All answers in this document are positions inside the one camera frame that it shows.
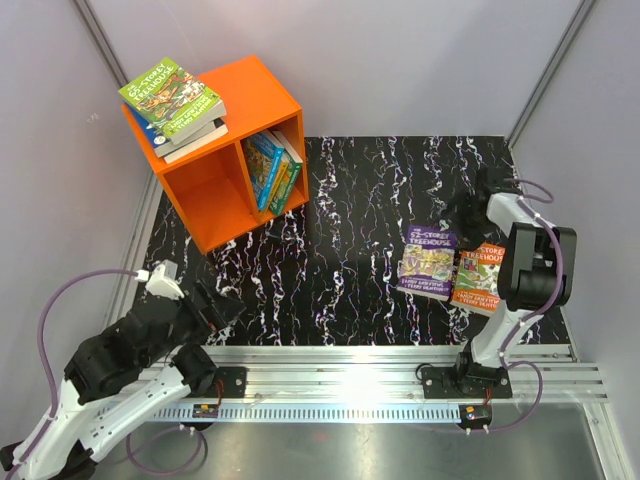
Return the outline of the aluminium mounting rail frame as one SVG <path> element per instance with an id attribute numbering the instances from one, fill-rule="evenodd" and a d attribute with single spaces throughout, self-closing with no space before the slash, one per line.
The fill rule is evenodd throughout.
<path id="1" fill-rule="evenodd" d="M 456 346 L 266 347 L 210 346 L 219 367 L 248 369 L 242 399 L 184 397 L 146 421 L 301 423 L 458 423 L 474 405 L 535 401 L 607 402 L 597 366 L 576 362 L 566 345 L 520 345 L 508 372 L 511 399 L 425 399 L 422 364 L 452 366 Z"/>

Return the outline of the black marble-pattern mat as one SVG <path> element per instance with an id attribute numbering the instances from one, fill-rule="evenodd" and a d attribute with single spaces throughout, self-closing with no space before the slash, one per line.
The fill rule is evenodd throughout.
<path id="1" fill-rule="evenodd" d="M 512 178 L 498 136 L 310 137 L 310 199 L 202 254 L 162 198 L 144 263 L 176 262 L 185 285 L 203 280 L 245 311 L 213 345 L 456 345 L 484 316 L 397 289 L 410 225 L 445 228 L 450 199 L 477 172 Z"/>

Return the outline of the teal 26-storey treehouse book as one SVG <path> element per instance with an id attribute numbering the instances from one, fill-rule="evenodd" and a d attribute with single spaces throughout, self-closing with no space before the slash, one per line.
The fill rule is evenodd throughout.
<path id="1" fill-rule="evenodd" d="M 269 130 L 241 141 L 258 210 L 264 212 L 284 153 L 282 143 Z"/>

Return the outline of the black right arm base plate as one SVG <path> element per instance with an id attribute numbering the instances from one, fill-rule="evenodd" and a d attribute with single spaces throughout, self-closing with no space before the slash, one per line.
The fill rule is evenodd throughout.
<path id="1" fill-rule="evenodd" d="M 513 391 L 509 375 L 504 368 L 481 368 L 479 376 L 458 378 L 454 366 L 436 367 L 422 364 L 417 379 L 425 399 L 511 399 Z"/>

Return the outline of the orange 78-storey treehouse book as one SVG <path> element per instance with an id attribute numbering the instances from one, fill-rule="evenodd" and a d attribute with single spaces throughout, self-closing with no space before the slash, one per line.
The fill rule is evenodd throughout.
<path id="1" fill-rule="evenodd" d="M 498 276 L 505 251 L 489 243 L 474 251 L 462 251 L 450 303 L 490 317 L 500 303 Z"/>

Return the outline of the orange two-compartment shelf box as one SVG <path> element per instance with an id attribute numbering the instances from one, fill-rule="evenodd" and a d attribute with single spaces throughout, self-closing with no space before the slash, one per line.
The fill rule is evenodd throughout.
<path id="1" fill-rule="evenodd" d="M 303 110 L 257 56 L 199 79 L 221 95 L 228 133 L 171 164 L 154 153 L 128 108 L 121 110 L 192 241 L 207 254 L 274 218 L 257 206 L 241 141 L 274 128 L 306 154 Z"/>

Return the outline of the bright blue paperback book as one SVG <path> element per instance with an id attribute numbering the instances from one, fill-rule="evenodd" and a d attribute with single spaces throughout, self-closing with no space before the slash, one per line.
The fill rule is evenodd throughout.
<path id="1" fill-rule="evenodd" d="M 278 189 L 280 187 L 280 184 L 289 168 L 289 160 L 290 160 L 290 155 L 287 151 L 287 149 L 284 149 L 283 154 L 282 154 L 282 158 L 280 161 L 280 165 L 279 165 L 279 169 L 278 172 L 276 174 L 276 178 L 274 180 L 271 192 L 270 192 L 270 196 L 268 198 L 267 204 L 266 204 L 266 208 L 265 211 L 268 211 L 272 208 L 272 205 L 274 204 L 275 201 L 275 197 L 277 195 Z"/>

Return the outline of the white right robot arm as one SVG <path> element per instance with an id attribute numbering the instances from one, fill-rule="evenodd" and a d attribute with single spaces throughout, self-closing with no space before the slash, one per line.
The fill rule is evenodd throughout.
<path id="1" fill-rule="evenodd" d="M 485 327 L 457 355 L 447 370 L 449 384 L 465 397 L 491 392 L 501 398 L 510 386 L 508 355 L 531 326 L 571 295 L 577 251 L 577 232 L 555 225 L 528 204 L 549 204 L 523 193 L 523 179 L 501 179 L 484 167 L 470 190 L 456 193 L 447 205 L 459 248 L 477 252 L 491 230 L 507 236 L 505 255 L 497 278 L 499 304 Z"/>

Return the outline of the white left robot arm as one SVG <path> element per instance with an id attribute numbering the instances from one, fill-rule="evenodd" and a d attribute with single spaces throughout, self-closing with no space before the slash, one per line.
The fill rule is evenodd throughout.
<path id="1" fill-rule="evenodd" d="M 245 308 L 198 281 L 176 299 L 155 296 L 132 307 L 84 340 L 38 426 L 2 447 L 8 478 L 87 479 L 162 407 L 209 394 L 218 368 L 203 344 Z"/>

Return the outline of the purple 52-storey treehouse book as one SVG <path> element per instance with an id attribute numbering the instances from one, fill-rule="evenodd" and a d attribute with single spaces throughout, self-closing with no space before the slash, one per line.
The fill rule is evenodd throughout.
<path id="1" fill-rule="evenodd" d="M 397 288 L 447 301 L 453 284 L 456 245 L 456 237 L 450 231 L 410 225 L 399 262 Z"/>

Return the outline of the green 104-storey treehouse book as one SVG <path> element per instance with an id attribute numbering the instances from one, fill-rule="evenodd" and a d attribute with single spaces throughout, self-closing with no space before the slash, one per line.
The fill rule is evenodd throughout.
<path id="1" fill-rule="evenodd" d="M 281 131 L 273 130 L 272 133 L 279 140 L 284 149 L 287 149 L 290 155 L 289 168 L 280 184 L 274 204 L 270 209 L 273 215 L 279 216 L 283 213 L 286 202 L 293 191 L 293 187 L 303 165 L 303 160 Z"/>

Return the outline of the blue 91-storey treehouse book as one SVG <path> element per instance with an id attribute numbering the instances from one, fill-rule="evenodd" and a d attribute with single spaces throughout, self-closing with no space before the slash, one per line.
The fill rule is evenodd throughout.
<path id="1" fill-rule="evenodd" d="M 195 150 L 213 142 L 228 133 L 228 127 L 222 118 L 207 123 L 203 128 L 187 137 L 185 140 L 174 144 L 165 135 L 159 133 L 139 113 L 131 110 L 138 126 L 142 129 L 148 143 L 154 153 L 171 164 Z"/>

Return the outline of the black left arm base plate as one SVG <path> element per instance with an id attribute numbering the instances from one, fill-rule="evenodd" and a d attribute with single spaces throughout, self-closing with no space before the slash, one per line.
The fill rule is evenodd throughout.
<path id="1" fill-rule="evenodd" d="M 209 388 L 201 394 L 191 394 L 190 398 L 242 399 L 247 387 L 248 369 L 240 366 L 219 367 Z"/>

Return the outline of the lime 65-storey treehouse book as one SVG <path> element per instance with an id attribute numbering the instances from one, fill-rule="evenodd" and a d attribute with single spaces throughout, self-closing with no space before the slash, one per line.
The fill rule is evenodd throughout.
<path id="1" fill-rule="evenodd" d="M 119 94 L 174 144 L 227 115 L 218 93 L 168 57 L 121 87 Z"/>

